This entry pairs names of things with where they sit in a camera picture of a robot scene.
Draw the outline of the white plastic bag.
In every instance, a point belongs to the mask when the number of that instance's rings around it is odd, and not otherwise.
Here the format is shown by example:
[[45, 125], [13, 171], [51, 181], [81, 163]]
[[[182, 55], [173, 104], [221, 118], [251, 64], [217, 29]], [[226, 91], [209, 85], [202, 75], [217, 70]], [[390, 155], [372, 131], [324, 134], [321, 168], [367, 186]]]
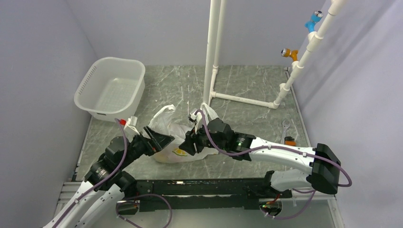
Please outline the white plastic bag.
[[191, 130], [191, 128], [173, 122], [175, 111], [176, 107], [174, 105], [166, 105], [153, 116], [148, 124], [151, 130], [174, 137], [174, 140], [162, 151], [152, 156], [155, 161], [160, 163], [192, 162], [202, 160], [208, 155], [216, 155], [219, 153], [214, 148], [204, 148], [201, 153], [195, 155], [190, 155], [186, 151], [181, 150], [179, 145], [184, 142], [185, 134]]

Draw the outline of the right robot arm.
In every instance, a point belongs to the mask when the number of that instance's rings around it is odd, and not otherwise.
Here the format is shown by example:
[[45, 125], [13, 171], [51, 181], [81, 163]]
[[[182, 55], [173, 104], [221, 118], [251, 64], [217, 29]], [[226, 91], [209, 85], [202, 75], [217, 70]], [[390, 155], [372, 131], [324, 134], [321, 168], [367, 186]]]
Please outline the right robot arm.
[[288, 166], [288, 171], [266, 173], [262, 192], [267, 197], [295, 188], [312, 188], [335, 195], [341, 186], [341, 162], [329, 146], [319, 143], [316, 147], [295, 147], [266, 141], [235, 132], [219, 118], [207, 125], [196, 123], [185, 134], [179, 148], [190, 155], [212, 148], [238, 161], [265, 161]]

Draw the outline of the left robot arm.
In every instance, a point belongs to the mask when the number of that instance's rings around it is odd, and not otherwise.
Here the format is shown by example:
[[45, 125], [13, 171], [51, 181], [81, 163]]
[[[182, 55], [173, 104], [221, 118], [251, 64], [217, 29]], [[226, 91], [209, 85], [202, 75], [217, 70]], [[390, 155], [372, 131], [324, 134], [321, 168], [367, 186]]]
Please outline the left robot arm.
[[89, 226], [120, 201], [132, 203], [139, 198], [154, 197], [147, 181], [137, 181], [124, 171], [142, 155], [160, 152], [174, 137], [144, 127], [147, 137], [136, 133], [132, 140], [126, 135], [111, 140], [105, 152], [92, 164], [78, 190], [63, 209], [46, 225], [47, 228], [79, 228]]

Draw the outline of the white plastic basin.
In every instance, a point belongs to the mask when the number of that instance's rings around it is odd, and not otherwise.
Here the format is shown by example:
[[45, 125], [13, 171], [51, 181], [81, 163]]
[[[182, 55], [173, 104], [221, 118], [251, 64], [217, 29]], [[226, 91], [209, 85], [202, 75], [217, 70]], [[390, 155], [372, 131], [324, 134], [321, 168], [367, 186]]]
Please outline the white plastic basin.
[[135, 114], [145, 89], [145, 65], [133, 59], [105, 57], [88, 70], [74, 103], [95, 119], [113, 122]]

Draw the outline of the silver wrench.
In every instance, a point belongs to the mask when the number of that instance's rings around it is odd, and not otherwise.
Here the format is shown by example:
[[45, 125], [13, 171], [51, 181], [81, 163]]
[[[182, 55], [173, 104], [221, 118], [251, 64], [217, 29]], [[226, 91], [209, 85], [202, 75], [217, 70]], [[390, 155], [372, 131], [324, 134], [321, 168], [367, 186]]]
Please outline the silver wrench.
[[289, 121], [288, 119], [285, 119], [285, 120], [282, 122], [282, 127], [283, 127], [283, 129], [282, 129], [282, 135], [281, 135], [281, 141], [280, 141], [280, 143], [281, 143], [281, 144], [284, 144], [284, 143], [285, 143], [285, 138], [286, 138], [286, 136], [287, 136], [287, 130], [288, 130], [288, 128], [290, 127], [290, 121]]

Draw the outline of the orange black brush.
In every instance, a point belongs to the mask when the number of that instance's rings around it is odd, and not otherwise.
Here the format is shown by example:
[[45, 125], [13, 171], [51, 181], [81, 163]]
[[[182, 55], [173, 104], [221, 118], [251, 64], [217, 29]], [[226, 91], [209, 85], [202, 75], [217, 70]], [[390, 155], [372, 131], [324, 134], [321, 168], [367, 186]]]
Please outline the orange black brush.
[[289, 145], [289, 146], [296, 146], [295, 138], [293, 138], [291, 136], [286, 136], [284, 138], [284, 144]]

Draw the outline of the orange nozzle on pipe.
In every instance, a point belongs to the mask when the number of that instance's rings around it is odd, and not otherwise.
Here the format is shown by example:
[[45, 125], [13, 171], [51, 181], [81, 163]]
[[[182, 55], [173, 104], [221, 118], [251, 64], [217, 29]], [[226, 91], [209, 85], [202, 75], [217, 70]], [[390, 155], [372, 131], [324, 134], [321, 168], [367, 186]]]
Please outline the orange nozzle on pipe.
[[284, 48], [281, 50], [281, 55], [283, 57], [290, 57], [293, 61], [298, 61], [298, 50], [290, 50], [288, 48]]

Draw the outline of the blue nozzle on pipe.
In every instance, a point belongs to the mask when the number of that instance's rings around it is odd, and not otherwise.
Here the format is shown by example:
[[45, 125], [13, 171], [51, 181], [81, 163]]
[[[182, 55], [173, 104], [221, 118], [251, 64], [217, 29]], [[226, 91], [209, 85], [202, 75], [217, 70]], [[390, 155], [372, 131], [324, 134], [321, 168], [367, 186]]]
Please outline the blue nozzle on pipe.
[[310, 16], [309, 21], [305, 23], [305, 27], [308, 29], [308, 32], [315, 31], [315, 25], [322, 19], [323, 13], [320, 10], [315, 10]]

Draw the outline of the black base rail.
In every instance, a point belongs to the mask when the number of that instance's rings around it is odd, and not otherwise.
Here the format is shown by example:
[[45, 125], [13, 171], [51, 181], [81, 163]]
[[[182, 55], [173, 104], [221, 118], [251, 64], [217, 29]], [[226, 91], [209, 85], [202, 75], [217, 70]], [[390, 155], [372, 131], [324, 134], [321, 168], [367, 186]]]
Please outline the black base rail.
[[258, 209], [267, 201], [289, 199], [264, 178], [138, 180], [137, 186], [116, 207], [120, 215], [164, 209]]

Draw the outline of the white PVC pipe frame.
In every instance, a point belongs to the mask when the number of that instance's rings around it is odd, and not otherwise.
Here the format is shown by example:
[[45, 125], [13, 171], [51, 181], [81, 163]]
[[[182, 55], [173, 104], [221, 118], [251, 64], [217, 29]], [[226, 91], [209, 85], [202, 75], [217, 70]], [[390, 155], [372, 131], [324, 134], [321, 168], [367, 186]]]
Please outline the white PVC pipe frame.
[[[294, 79], [324, 38], [344, 6], [343, 0], [213, 0], [210, 3], [203, 101], [222, 98], [268, 108], [278, 108]], [[323, 13], [309, 33], [305, 23], [315, 10]], [[226, 95], [214, 89], [219, 65], [288, 65], [278, 52], [285, 45], [297, 48], [304, 39], [307, 48], [293, 65], [292, 78], [274, 91], [270, 102]]]

